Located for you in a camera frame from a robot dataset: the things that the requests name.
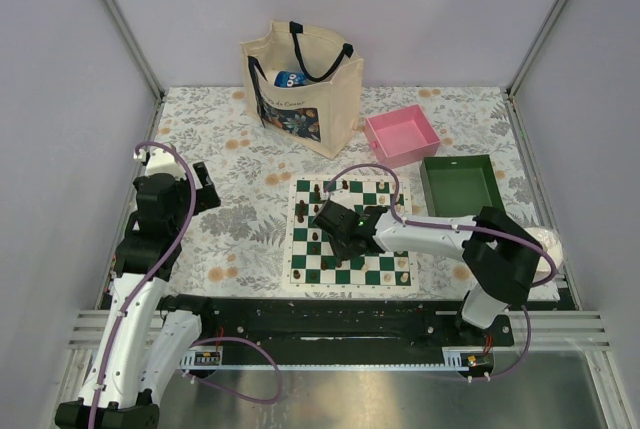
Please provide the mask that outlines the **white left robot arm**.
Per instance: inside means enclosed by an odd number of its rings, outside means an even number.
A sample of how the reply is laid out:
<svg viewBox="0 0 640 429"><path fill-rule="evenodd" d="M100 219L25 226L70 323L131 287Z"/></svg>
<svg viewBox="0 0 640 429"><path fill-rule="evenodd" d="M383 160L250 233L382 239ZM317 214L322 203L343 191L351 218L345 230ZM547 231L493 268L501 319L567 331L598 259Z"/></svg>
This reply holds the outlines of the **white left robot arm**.
<svg viewBox="0 0 640 429"><path fill-rule="evenodd" d="M58 428L157 427L163 392L184 352L216 335L205 298L176 296L165 307L168 328L147 342L192 218L221 201L206 166L188 165L171 145L142 142L134 158L144 173L133 182L136 209L115 252L107 322L77 398L56 409Z"/></svg>

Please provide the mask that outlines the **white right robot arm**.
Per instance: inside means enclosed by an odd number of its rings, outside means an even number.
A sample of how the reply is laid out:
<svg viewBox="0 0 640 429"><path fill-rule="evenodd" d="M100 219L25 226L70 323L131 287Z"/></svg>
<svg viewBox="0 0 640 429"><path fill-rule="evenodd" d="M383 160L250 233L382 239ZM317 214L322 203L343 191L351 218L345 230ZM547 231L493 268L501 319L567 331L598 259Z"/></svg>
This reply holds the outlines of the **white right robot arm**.
<svg viewBox="0 0 640 429"><path fill-rule="evenodd" d="M341 262L364 254L415 252L466 264L476 286L464 299L455 332L469 345L486 338L505 309L526 304L544 254L528 231L488 206L476 216L410 220L383 206L358 213L327 200L313 223L328 235Z"/></svg>

